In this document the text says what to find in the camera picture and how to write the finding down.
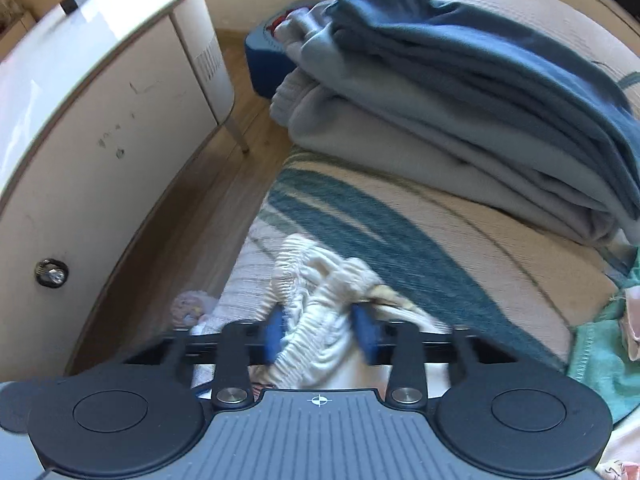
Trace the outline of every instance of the crosshair symbol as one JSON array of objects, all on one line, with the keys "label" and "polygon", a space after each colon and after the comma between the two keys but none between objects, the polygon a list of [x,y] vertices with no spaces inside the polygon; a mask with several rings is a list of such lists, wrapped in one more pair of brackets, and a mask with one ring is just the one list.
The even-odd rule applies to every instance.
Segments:
[{"label": "crosshair symbol", "polygon": [[331,402],[331,399],[327,399],[322,395],[316,395],[313,399],[309,399],[309,402],[314,403],[316,406],[324,406],[326,403]]}]

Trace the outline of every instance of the green cloth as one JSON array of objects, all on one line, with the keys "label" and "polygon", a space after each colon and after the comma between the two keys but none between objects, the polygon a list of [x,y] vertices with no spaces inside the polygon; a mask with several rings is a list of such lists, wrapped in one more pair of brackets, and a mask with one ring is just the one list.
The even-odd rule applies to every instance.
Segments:
[{"label": "green cloth", "polygon": [[605,400],[613,422],[640,405],[640,361],[628,357],[618,320],[625,313],[625,289],[640,285],[640,260],[596,318],[575,329],[574,350],[567,375],[592,388]]}]

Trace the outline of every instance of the blue blanket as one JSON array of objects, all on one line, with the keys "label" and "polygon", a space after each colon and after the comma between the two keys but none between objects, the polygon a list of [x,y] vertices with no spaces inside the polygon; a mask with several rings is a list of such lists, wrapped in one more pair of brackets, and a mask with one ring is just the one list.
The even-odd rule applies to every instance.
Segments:
[{"label": "blue blanket", "polygon": [[597,66],[532,29],[473,6],[432,0],[335,0],[342,48],[381,58],[424,88],[501,118],[602,176],[640,217],[640,128]]}]

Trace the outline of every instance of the round black pad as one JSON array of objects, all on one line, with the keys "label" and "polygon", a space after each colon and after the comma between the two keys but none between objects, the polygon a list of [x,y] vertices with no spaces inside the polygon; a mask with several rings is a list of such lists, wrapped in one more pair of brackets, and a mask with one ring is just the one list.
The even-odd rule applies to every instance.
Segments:
[{"label": "round black pad", "polygon": [[111,390],[85,397],[74,408],[80,426],[98,433],[115,433],[133,428],[146,416],[148,403],[132,392]]},{"label": "round black pad", "polygon": [[166,370],[103,365],[37,397],[28,431],[46,467],[75,478],[130,478],[180,456],[203,424],[198,399]]},{"label": "round black pad", "polygon": [[27,433],[27,421],[33,399],[55,380],[31,380],[10,383],[0,390],[0,428],[12,433]]},{"label": "round black pad", "polygon": [[539,390],[511,390],[495,397],[491,404],[494,417],[519,431],[546,431],[560,424],[565,416],[564,404],[553,395]]},{"label": "round black pad", "polygon": [[611,415],[592,390],[537,363],[482,365],[436,410],[455,453],[503,476],[555,478],[595,465]]}]

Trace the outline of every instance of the ventilation slot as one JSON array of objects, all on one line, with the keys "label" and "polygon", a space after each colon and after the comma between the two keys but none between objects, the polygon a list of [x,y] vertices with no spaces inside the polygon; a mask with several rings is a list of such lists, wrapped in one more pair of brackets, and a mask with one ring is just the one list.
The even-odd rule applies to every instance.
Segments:
[{"label": "ventilation slot", "polygon": [[222,56],[216,37],[211,38],[206,49],[195,59],[195,67],[202,81],[207,83],[213,79],[222,66]]}]

